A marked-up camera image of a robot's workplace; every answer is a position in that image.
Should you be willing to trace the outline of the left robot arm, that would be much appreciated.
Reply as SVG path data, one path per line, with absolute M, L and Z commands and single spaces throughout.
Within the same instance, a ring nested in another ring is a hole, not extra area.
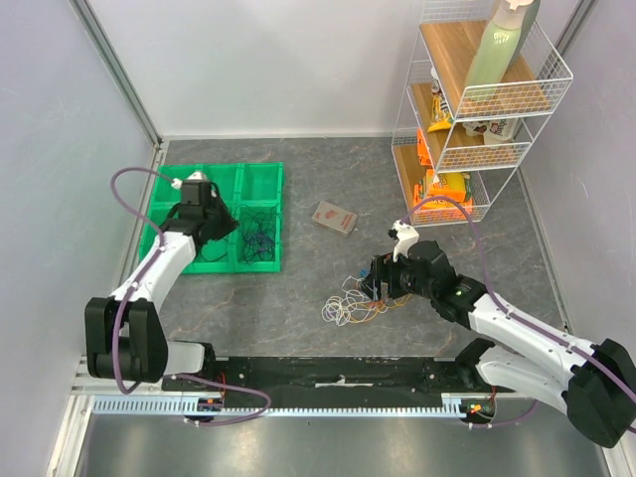
M 156 383 L 184 365 L 184 380 L 195 390 L 217 382 L 218 367 L 204 358 L 205 347 L 168 342 L 159 311 L 205 245 L 226 238 L 239 223 L 218 185 L 199 171 L 181 182 L 180 194 L 132 275 L 109 296 L 91 298 L 84 309 L 86 365 L 94 378 Z

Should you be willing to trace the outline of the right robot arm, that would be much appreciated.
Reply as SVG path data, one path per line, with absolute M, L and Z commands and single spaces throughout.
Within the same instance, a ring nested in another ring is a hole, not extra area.
M 434 241 L 372 259 L 360 290 L 371 300 L 416 295 L 444 320 L 491 338 L 479 357 L 455 366 L 474 392 L 488 384 L 562 412 L 593 443 L 614 447 L 635 424 L 635 364 L 621 344 L 596 344 L 519 311 L 486 285 L 457 273 Z

